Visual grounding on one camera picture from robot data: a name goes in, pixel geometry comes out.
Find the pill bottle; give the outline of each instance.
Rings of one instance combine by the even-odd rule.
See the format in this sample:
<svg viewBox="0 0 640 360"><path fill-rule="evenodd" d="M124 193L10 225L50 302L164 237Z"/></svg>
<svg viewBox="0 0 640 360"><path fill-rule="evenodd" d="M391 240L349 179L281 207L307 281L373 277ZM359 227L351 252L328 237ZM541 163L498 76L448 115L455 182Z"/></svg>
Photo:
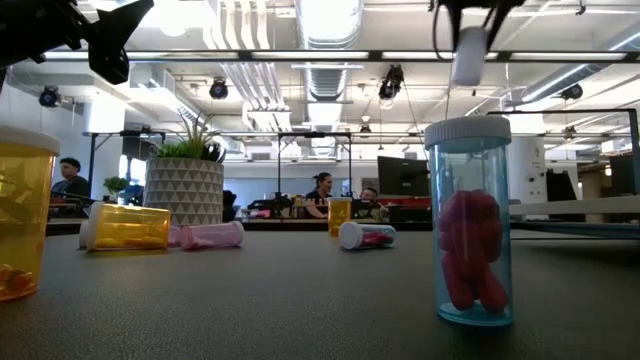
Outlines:
<svg viewBox="0 0 640 360"><path fill-rule="evenodd" d="M171 213L165 209L96 202L80 229L87 251L166 249Z"/></svg>
<svg viewBox="0 0 640 360"><path fill-rule="evenodd" d="M329 198L329 237L337 238L340 225L351 220L351 198Z"/></svg>
<svg viewBox="0 0 640 360"><path fill-rule="evenodd" d="M51 136L0 125L0 301L38 288L59 151Z"/></svg>
<svg viewBox="0 0 640 360"><path fill-rule="evenodd" d="M509 121L469 116L425 130L429 150L438 315L458 323L513 322Z"/></svg>
<svg viewBox="0 0 640 360"><path fill-rule="evenodd" d="M183 226L182 248L199 250L238 246L244 238L244 227L239 221L226 224Z"/></svg>
<svg viewBox="0 0 640 360"><path fill-rule="evenodd" d="M182 242L182 229L179 226L171 226L169 227L169 247L177 247L180 246Z"/></svg>
<svg viewBox="0 0 640 360"><path fill-rule="evenodd" d="M396 229L389 225L346 222L340 226L340 246L347 250L391 247L396 241Z"/></svg>

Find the white geometric planter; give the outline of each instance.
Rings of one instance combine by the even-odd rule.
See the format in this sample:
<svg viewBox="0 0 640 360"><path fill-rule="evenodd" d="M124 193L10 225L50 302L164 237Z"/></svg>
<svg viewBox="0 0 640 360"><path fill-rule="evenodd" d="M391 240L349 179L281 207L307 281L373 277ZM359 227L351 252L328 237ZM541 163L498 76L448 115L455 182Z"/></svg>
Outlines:
<svg viewBox="0 0 640 360"><path fill-rule="evenodd" d="M171 225L222 223L224 166L181 158L147 160L143 206L171 211Z"/></svg>

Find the small plant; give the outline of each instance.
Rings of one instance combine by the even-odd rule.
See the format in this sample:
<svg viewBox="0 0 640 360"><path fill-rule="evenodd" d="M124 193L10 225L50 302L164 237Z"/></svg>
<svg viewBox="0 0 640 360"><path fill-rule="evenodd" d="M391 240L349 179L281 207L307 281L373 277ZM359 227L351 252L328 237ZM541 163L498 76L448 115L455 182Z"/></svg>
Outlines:
<svg viewBox="0 0 640 360"><path fill-rule="evenodd" d="M193 121L190 124L182 115L181 118L187 137L180 136L180 142L177 144L162 145L156 157L200 159L222 163L226 150L218 142L213 141L213 135L206 130L209 118L201 125L198 125L199 121Z"/></svg>
<svg viewBox="0 0 640 360"><path fill-rule="evenodd" d="M104 179L103 185L107 189L109 194L116 195L120 191L126 189L127 186L129 185L129 182L127 181L127 179L114 176L114 177Z"/></svg>
<svg viewBox="0 0 640 360"><path fill-rule="evenodd" d="M178 144L164 144L160 147L160 149L158 149L158 153L156 154L156 157L159 158L167 158L167 157L173 157L173 158L186 158L187 156L187 152L185 150L185 146L183 143L178 143Z"/></svg>

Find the gray table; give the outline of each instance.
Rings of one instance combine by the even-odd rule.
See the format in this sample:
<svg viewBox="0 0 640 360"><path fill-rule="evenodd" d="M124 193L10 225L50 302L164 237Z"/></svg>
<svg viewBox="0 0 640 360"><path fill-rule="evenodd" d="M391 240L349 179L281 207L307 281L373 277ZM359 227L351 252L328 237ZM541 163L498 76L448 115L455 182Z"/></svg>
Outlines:
<svg viewBox="0 0 640 360"><path fill-rule="evenodd" d="M502 329L437 317L430 233L362 253L309 232L199 253L76 246L49 238L40 291L0 304L0 359L638 358L633 241L514 241Z"/></svg>

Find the pill bottle cap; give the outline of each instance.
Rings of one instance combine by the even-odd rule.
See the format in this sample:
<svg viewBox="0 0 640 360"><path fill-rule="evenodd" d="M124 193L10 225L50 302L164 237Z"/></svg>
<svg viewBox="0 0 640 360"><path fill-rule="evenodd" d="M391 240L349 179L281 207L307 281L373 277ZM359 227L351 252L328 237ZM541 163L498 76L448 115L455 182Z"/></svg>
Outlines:
<svg viewBox="0 0 640 360"><path fill-rule="evenodd" d="M502 116L465 116L437 121L424 133L424 147L435 145L449 154L464 154L490 150L511 142L509 120Z"/></svg>
<svg viewBox="0 0 640 360"><path fill-rule="evenodd" d="M100 226L100 212L102 211L103 202L96 201L91 205L89 213L89 221L87 222L87 233L85 237L85 246L87 251L96 249L96 236L98 236L98 226Z"/></svg>
<svg viewBox="0 0 640 360"><path fill-rule="evenodd" d="M85 249L87 247L87 238L89 237L89 221L85 220L80 224L80 242L78 249Z"/></svg>
<svg viewBox="0 0 640 360"><path fill-rule="evenodd" d="M348 250L357 249L362 244L362 227L352 221L340 225L340 245Z"/></svg>
<svg viewBox="0 0 640 360"><path fill-rule="evenodd" d="M238 241L236 245L240 245L242 240L244 240L244 226L242 226L242 223L240 221L232 221L231 223L238 227L238 232L240 233L240 241Z"/></svg>
<svg viewBox="0 0 640 360"><path fill-rule="evenodd" d="M30 146L60 155L60 141L53 136L37 131L0 125L0 143Z"/></svg>
<svg viewBox="0 0 640 360"><path fill-rule="evenodd" d="M328 202L351 202L353 199L351 199L350 197L331 197L331 198L327 198Z"/></svg>

